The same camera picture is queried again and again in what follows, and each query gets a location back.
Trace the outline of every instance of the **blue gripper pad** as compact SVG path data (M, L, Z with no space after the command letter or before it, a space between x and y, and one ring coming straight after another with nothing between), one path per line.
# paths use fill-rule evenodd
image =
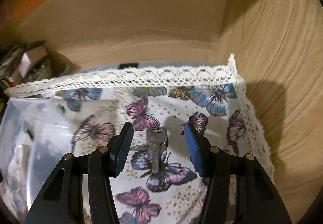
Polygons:
M110 158L115 161L114 171L119 175L126 164L130 145L133 139L133 125L126 122L120 131L110 153Z
M207 163L208 153L207 150L204 150L201 137L198 135L193 124L187 123L185 125L184 136L194 169L201 177L204 177L203 166Z

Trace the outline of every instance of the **blue butterfly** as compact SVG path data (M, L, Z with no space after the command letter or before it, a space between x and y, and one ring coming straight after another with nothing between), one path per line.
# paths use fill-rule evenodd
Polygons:
M224 102L228 98L237 98L233 84L221 84L208 86L207 88L190 89L191 101L196 105L205 107L206 111L213 116L226 116Z
M119 222L120 224L137 224L133 215L127 211L123 212L122 216L119 218Z
M170 188L171 185L182 185L197 178L197 174L189 168L182 167L180 163L168 163L166 159L167 151L164 151L161 156L161 170L157 173L152 171L152 153L145 150L140 150L133 154L131 159L132 168L135 170L149 169L140 177L149 178L146 181L146 186L152 192L162 192Z
M72 89L64 91L62 97L67 101L67 106L70 110L79 112L82 101L86 101L87 98L97 100L100 98L101 93L102 89L100 88Z

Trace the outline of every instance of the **butterfly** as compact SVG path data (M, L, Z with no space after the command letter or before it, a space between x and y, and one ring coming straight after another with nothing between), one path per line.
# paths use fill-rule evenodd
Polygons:
M193 88L190 93L191 101L205 107L206 111L213 116L226 116L224 102L228 103L228 98L237 98L233 84Z
M190 221L190 224L198 224L199 219L200 219L200 214L197 215L196 217L192 218Z
M74 133L72 140L72 153L74 152L75 143L77 141L93 139L99 146L106 146L110 138L114 135L115 128L113 124L109 122L104 124L96 123L96 117L94 115L90 115L83 120L79 129Z
M100 88L82 88L56 92L56 96L62 96L67 101L67 106L74 112L79 112L81 102L87 98L98 100L101 96L102 89Z
M195 112L193 115L191 115L188 118L188 122L193 123L196 131L199 133L199 135L204 135L205 133L205 127L207 125L207 116L204 115L203 113Z
M123 192L116 195L116 199L121 203L134 207L136 212L136 223L147 224L151 217L157 217L162 209L159 204L150 203L149 193L138 186L129 192Z
M61 104L58 104L57 105L57 108L60 110L60 112L62 112L63 114L65 113L65 108L64 108L64 106L63 105L61 105Z
M120 224L137 224L136 219L129 212L123 212L122 216L119 218Z
M168 96L172 98L180 98L181 100L189 100L191 98L190 90L193 87L181 86L169 91Z
M227 127L227 142L225 149L230 154L239 154L237 140L243 138L247 134L247 128L244 123L243 113L240 109L236 110L229 118L229 126Z
M209 177L203 177L202 178L202 182L205 186L208 186L209 185L209 182L210 182L210 178Z
M194 171L182 167L180 163L169 164L168 158L170 153L167 159L166 153L167 151L164 151L161 156L161 170L157 173L152 171L152 154L147 149L135 152L130 161L133 169L149 169L140 177L150 175L146 181L146 186L152 192L166 191L171 185L182 185L197 178L197 174Z
M139 98L146 98L148 96L158 97L167 94L167 89L165 87L160 88L136 88L133 94Z
M136 131L143 131L146 127L157 127L160 125L156 118L146 113L147 106L147 98L140 99L137 103L132 102L127 106L127 115L135 119L133 129Z

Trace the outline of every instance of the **pink butterfly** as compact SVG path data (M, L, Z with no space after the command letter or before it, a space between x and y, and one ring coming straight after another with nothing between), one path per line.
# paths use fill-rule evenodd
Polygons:
M227 127L227 145L224 150L230 155L239 155L237 140L247 134L247 128L244 123L243 113L240 109L236 110L229 118Z
M140 99L137 103L132 102L127 107L127 115L134 118L133 128L136 131L143 131L146 127L157 127L160 125L156 118L146 113L148 99Z
M72 153L74 152L75 143L80 140L93 139L99 146L106 146L111 137L115 135L114 125L111 123L96 123L96 117L90 115L83 120L81 126L74 133L72 140Z
M151 217L157 217L162 209L159 204L149 203L149 194L142 187L138 186L129 192L119 193L116 196L121 203L135 207L136 223L147 224Z

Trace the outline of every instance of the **clear plastic container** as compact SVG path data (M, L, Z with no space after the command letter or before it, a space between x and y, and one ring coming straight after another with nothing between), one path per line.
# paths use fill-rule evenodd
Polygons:
M73 132L50 99L11 98L0 126L0 196L23 223Z

